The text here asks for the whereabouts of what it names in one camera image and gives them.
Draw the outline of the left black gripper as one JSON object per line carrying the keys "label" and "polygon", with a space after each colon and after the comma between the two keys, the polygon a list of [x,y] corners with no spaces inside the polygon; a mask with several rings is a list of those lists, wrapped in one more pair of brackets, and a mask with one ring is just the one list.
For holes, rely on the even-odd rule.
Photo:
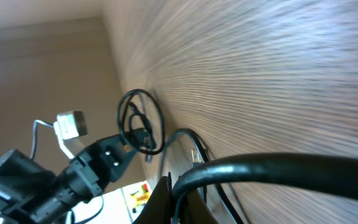
{"label": "left black gripper", "polygon": [[[126,134],[134,146],[150,146],[151,140],[145,128]],[[109,181],[115,182],[123,176],[137,152],[118,134],[100,139],[97,146],[86,147],[63,172],[63,182],[71,197],[82,202],[100,196]]]}

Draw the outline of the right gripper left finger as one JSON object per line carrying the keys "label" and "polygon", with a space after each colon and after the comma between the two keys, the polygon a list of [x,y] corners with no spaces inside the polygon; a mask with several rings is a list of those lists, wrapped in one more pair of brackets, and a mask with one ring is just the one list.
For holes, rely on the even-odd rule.
{"label": "right gripper left finger", "polygon": [[172,178],[163,176],[158,181],[144,209],[133,224],[171,224]]}

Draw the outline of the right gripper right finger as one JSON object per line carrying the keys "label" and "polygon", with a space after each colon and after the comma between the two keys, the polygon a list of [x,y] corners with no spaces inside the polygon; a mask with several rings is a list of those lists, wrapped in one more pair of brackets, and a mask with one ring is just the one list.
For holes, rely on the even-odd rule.
{"label": "right gripper right finger", "polygon": [[185,224],[218,224],[198,190],[194,190],[186,196]]}

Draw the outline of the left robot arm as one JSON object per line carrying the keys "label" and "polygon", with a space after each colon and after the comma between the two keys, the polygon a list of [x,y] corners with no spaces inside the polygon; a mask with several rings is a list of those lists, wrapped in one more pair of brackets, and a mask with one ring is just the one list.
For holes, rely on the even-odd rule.
{"label": "left robot arm", "polygon": [[144,129],[100,139],[79,152],[60,175],[17,149],[0,158],[0,215],[13,223],[52,223],[80,202],[103,194],[119,180],[139,147],[155,147]]}

